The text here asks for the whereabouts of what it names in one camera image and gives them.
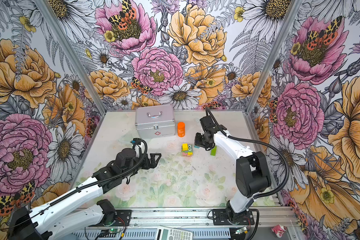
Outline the orange cylinder bottle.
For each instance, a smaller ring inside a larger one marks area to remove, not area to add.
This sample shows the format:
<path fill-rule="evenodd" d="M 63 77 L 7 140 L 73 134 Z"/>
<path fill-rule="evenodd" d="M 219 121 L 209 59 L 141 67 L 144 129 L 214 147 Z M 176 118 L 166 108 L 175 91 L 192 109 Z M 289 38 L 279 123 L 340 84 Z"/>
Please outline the orange cylinder bottle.
<path fill-rule="evenodd" d="M 177 134 L 180 138 L 185 136 L 186 126 L 184 122 L 178 122 L 177 124 Z"/>

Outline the pink white crumpled wrapper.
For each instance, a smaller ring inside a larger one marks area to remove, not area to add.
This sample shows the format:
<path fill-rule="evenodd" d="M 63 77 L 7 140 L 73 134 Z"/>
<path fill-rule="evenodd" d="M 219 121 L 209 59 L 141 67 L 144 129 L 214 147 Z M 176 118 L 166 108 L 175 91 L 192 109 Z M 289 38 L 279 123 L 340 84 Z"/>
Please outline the pink white crumpled wrapper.
<path fill-rule="evenodd" d="M 287 227 L 282 225 L 276 225 L 273 228 L 271 228 L 271 230 L 278 238 L 281 238 L 284 235 L 284 233 L 287 231 Z"/>

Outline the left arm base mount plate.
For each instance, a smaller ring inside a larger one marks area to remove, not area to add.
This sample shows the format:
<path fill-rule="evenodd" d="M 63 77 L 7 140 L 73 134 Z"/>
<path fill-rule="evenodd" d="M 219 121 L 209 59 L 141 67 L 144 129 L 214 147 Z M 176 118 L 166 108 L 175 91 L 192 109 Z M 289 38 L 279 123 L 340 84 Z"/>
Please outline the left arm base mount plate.
<path fill-rule="evenodd" d="M 132 219 L 132 210 L 115 210 L 111 213 L 111 227 L 128 227 Z"/>

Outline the aluminium frame corner post right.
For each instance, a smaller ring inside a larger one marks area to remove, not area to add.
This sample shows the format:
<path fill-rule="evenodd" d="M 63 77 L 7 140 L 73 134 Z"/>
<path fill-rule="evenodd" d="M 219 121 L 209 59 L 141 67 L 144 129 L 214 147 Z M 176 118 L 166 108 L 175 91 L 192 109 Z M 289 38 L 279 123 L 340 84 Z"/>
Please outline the aluminium frame corner post right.
<path fill-rule="evenodd" d="M 281 47 L 287 37 L 287 34 L 289 33 L 290 29 L 293 27 L 294 21 L 297 18 L 297 15 L 299 13 L 302 3 L 303 3 L 303 1 L 301 1 L 301 0 L 295 0 L 295 1 L 292 1 L 290 4 L 290 7 L 286 13 L 284 22 L 282 23 L 281 29 L 280 29 L 279 33 L 276 35 L 274 44 L 273 44 L 271 51 L 267 57 L 265 65 L 261 71 L 261 74 L 260 74 L 259 80 L 258 80 L 258 84 L 254 88 L 254 92 L 252 93 L 250 101 L 247 105 L 247 108 L 245 111 L 247 115 L 249 115 L 252 112 L 252 110 L 254 109 L 255 103 L 257 103 L 257 100 L 260 96 L 261 90 L 266 84 L 266 81 L 267 81 L 267 78 L 271 71 L 271 68 L 279 54 L 279 50 L 281 49 Z"/>

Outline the green cube block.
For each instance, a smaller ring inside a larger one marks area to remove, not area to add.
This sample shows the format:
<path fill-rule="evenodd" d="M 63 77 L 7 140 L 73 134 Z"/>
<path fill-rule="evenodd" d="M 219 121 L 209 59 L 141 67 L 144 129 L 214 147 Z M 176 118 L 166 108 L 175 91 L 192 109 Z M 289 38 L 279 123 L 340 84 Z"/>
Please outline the green cube block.
<path fill-rule="evenodd" d="M 214 148 L 211 150 L 210 155 L 215 157 L 216 154 L 217 154 L 217 146 L 214 146 Z"/>

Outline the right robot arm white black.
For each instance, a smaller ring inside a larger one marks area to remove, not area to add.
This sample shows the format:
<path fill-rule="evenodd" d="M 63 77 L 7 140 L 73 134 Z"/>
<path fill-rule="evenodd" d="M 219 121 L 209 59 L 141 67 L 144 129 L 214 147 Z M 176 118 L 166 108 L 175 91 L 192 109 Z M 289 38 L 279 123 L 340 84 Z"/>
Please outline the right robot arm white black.
<path fill-rule="evenodd" d="M 271 186 L 272 180 L 266 156 L 254 152 L 242 142 L 230 135 L 227 129 L 215 122 L 211 115 L 200 119 L 202 133 L 196 133 L 195 145 L 207 151 L 219 147 L 236 163 L 237 192 L 227 203 L 229 214 L 247 212 L 254 201 Z"/>

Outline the silver aluminium case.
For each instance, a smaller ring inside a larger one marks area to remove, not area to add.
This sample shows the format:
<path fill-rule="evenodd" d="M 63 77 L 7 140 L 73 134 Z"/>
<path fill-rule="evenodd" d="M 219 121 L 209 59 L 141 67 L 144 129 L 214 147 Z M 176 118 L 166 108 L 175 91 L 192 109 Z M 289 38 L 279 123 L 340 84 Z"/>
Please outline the silver aluminium case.
<path fill-rule="evenodd" d="M 136 110 L 135 126 L 141 139 L 174 136 L 175 123 L 172 105 L 141 107 Z"/>

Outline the yellow cube block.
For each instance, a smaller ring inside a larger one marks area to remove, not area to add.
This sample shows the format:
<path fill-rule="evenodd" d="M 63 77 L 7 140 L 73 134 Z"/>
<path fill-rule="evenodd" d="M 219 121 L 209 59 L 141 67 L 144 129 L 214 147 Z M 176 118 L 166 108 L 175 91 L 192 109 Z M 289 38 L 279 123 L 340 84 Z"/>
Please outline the yellow cube block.
<path fill-rule="evenodd" d="M 182 144 L 182 151 L 188 151 L 188 150 L 189 150 L 188 144 Z"/>

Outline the aluminium front rail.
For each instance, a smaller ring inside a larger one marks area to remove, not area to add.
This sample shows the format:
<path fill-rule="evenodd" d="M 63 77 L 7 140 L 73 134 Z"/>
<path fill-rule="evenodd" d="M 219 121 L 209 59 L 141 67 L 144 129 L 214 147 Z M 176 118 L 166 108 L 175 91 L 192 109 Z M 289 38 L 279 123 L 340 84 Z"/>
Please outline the aluminium front rail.
<path fill-rule="evenodd" d="M 33 222 L 38 223 L 37 230 L 40 232 L 52 230 L 80 230 L 89 226 L 111 227 L 111 213 L 115 210 L 103 210 L 95 205 L 79 212 L 66 214 L 62 210 L 49 209 L 42 215 L 33 217 Z M 173 228 L 238 228 L 239 225 L 214 226 L 212 221 L 212 209 L 209 208 L 158 208 L 131 209 L 132 219 L 129 228 L 154 228 L 166 226 Z M 296 227 L 298 220 L 289 207 L 257 207 L 260 212 L 254 210 L 255 222 L 259 221 L 259 227 L 273 227 L 283 225 Z"/>

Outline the aluminium frame corner post left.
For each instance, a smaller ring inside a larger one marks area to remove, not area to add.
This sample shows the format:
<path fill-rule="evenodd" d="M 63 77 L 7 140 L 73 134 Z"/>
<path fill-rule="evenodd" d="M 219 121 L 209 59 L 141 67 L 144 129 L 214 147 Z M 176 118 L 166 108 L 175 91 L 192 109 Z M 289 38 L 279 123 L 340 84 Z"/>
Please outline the aluminium frame corner post left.
<path fill-rule="evenodd" d="M 100 112 L 100 115 L 104 117 L 107 113 L 107 109 L 105 108 L 105 105 L 103 104 L 92 82 L 90 81 L 89 76 L 87 75 L 87 72 L 85 71 L 82 63 L 79 61 L 78 55 L 76 54 L 73 46 L 71 45 L 70 40 L 67 37 L 65 31 L 61 27 L 59 20 L 55 17 L 55 14 L 49 5 L 49 2 L 36 1 L 35 4 L 39 9 L 39 11 L 41 12 L 42 16 L 45 18 L 48 25 L 50 26 L 53 36 L 59 42 L 64 53 L 66 54 L 71 64 L 73 65 L 77 75 L 80 77 L 84 86 L 86 87 L 86 90 L 92 97 L 94 104 L 97 106 Z"/>

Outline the aluminium frame corner post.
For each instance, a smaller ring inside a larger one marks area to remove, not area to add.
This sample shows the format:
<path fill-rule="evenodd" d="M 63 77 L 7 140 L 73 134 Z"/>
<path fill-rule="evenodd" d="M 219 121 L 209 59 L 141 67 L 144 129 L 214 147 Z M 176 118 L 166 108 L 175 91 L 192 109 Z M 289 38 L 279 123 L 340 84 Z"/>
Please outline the aluminium frame corner post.
<path fill-rule="evenodd" d="M 41 12 L 42 16 L 45 18 L 48 25 L 50 26 L 53 36 L 59 42 L 64 53 L 66 54 L 71 64 L 73 65 L 77 75 L 80 77 L 84 86 L 86 87 L 86 90 L 92 97 L 94 104 L 97 106 L 100 112 L 100 115 L 104 117 L 107 113 L 107 109 L 105 108 L 105 105 L 103 104 L 92 82 L 90 81 L 89 76 L 87 75 L 87 72 L 85 71 L 82 63 L 79 61 L 78 55 L 76 54 L 73 46 L 71 45 L 70 40 L 67 37 L 65 31 L 61 27 L 59 20 L 55 17 L 55 14 L 49 5 L 49 2 L 36 1 L 35 4 L 39 9 L 39 11 Z"/>
<path fill-rule="evenodd" d="M 247 108 L 245 111 L 247 115 L 249 115 L 252 112 L 252 110 L 254 109 L 255 103 L 257 103 L 257 100 L 260 96 L 261 90 L 266 84 L 266 81 L 267 81 L 267 78 L 271 71 L 271 68 L 279 54 L 279 50 L 281 49 L 281 47 L 287 37 L 287 34 L 289 33 L 290 29 L 293 27 L 294 21 L 297 18 L 297 15 L 299 13 L 302 3 L 303 3 L 303 1 L 301 1 L 301 0 L 295 0 L 295 1 L 292 1 L 290 4 L 290 7 L 286 13 L 284 22 L 282 23 L 281 29 L 280 29 L 279 33 L 276 35 L 274 44 L 273 44 L 271 51 L 267 57 L 265 65 L 261 71 L 261 74 L 260 74 L 259 80 L 258 80 L 258 84 L 254 88 L 254 92 L 252 93 L 250 101 L 247 105 Z"/>

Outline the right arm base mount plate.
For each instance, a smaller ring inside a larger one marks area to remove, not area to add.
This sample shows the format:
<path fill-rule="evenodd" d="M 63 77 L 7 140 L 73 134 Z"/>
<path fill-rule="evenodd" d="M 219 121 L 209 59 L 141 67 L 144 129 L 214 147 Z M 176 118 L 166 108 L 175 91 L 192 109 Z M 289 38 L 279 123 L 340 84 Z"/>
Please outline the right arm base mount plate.
<path fill-rule="evenodd" d="M 212 209 L 212 221 L 214 226 L 253 226 L 255 224 L 254 215 L 251 211 L 237 214 L 228 209 Z"/>

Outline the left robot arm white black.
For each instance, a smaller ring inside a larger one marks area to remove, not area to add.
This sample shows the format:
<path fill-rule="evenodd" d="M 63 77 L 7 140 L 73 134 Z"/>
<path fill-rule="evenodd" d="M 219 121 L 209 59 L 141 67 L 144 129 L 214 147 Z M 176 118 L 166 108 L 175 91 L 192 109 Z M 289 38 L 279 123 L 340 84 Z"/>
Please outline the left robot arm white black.
<path fill-rule="evenodd" d="M 57 199 L 31 210 L 25 207 L 13 213 L 7 232 L 10 240 L 56 240 L 81 228 L 103 224 L 111 226 L 116 221 L 127 222 L 107 199 L 77 211 L 83 204 L 103 196 L 122 182 L 129 183 L 139 170 L 157 167 L 162 155 L 148 154 L 145 140 L 134 138 L 132 147 L 119 152 L 115 160 L 99 169 L 82 184 Z"/>

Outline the grey calculator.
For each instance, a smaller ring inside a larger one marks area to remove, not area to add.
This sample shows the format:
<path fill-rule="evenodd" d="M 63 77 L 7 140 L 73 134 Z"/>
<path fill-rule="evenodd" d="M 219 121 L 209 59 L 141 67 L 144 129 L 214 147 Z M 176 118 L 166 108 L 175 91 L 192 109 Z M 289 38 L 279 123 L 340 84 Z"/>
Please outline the grey calculator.
<path fill-rule="evenodd" d="M 194 233 L 182 229 L 159 226 L 155 240 L 193 240 Z"/>

